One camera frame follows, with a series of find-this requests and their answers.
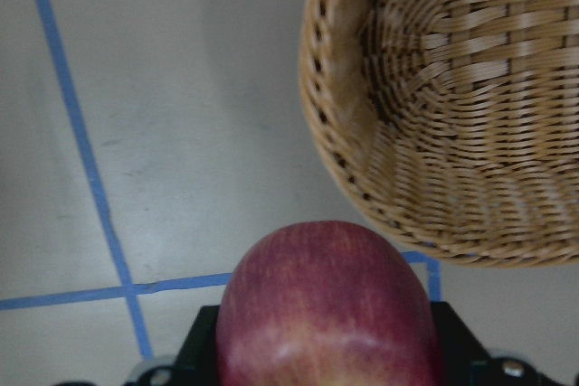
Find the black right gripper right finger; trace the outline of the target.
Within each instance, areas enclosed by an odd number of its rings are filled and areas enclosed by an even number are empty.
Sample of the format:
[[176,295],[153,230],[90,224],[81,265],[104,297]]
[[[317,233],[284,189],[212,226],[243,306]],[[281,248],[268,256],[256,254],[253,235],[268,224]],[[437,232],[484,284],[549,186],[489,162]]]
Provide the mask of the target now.
[[448,302],[431,302],[445,385],[481,385],[490,355]]

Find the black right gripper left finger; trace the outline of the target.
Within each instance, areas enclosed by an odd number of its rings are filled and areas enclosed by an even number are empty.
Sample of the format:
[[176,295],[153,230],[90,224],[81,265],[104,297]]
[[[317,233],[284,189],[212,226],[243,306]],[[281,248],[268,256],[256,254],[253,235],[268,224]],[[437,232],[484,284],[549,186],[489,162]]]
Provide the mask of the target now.
[[218,385],[215,329],[219,306],[202,306],[175,359],[176,385]]

